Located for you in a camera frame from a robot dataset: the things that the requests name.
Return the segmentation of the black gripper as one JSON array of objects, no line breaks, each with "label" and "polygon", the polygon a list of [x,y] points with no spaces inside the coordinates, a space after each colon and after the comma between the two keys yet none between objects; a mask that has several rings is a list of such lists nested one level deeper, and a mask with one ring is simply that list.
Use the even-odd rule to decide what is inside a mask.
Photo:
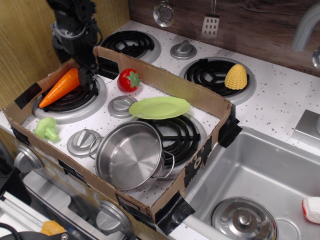
[{"label": "black gripper", "polygon": [[81,86],[86,86],[98,76],[99,66],[93,48],[101,44],[103,38],[95,22],[81,26],[77,31],[63,28],[57,22],[51,24],[52,46],[61,63],[74,59],[78,68]]}]

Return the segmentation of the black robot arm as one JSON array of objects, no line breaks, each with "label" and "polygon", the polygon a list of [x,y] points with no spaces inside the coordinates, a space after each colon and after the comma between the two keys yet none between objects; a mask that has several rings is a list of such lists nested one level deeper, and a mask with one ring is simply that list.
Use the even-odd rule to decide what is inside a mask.
[{"label": "black robot arm", "polygon": [[94,17],[96,4],[91,0],[48,0],[54,12],[52,46],[61,63],[74,59],[78,64],[81,86],[90,84],[98,74],[94,47],[102,43],[102,32]]}]

